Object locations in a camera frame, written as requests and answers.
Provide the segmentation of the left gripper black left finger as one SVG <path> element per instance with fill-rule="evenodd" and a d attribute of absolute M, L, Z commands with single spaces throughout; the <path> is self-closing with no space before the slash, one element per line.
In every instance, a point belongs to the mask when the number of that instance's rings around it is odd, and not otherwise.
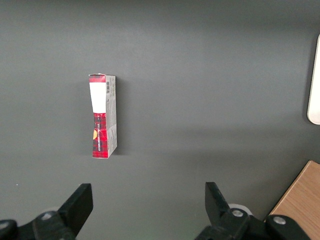
<path fill-rule="evenodd" d="M 13 219 L 0 221 L 2 240 L 75 240 L 94 208 L 92 185 L 82 183 L 58 210 L 41 213 L 18 226 Z"/>

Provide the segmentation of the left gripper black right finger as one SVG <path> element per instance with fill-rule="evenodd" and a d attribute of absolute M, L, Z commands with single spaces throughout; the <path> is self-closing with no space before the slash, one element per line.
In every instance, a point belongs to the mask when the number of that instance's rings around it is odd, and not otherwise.
<path fill-rule="evenodd" d="M 292 218 L 273 214 L 264 221 L 238 207 L 229 207 L 215 182 L 205 183 L 205 210 L 210 225 L 197 240 L 309 240 Z"/>

